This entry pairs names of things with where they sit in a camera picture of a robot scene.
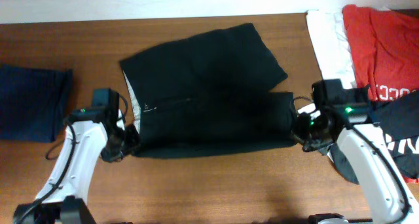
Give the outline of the black shorts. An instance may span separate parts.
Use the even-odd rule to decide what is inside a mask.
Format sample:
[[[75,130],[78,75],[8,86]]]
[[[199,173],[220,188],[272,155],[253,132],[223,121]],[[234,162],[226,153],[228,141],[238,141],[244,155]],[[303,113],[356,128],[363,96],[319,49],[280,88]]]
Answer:
[[[182,159],[291,147],[293,94],[251,23],[148,48],[120,61],[139,105],[136,157]]]

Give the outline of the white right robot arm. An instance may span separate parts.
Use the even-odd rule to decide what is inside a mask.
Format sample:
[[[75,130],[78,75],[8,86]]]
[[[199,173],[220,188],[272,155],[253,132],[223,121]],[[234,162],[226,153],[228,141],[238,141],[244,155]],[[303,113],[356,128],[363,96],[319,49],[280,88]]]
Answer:
[[[373,223],[417,223],[418,201],[385,144],[382,129],[353,107],[322,109],[313,118],[297,114],[294,139],[305,152],[335,143],[350,163],[369,205]]]

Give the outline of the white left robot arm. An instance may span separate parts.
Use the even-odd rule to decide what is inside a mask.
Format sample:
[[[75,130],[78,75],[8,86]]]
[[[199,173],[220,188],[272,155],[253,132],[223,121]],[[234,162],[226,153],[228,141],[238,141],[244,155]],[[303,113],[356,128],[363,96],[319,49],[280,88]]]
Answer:
[[[140,145],[137,128],[124,125],[118,109],[76,109],[65,125],[52,173],[32,203],[16,207],[14,223],[94,223],[87,201],[98,159],[118,162]]]

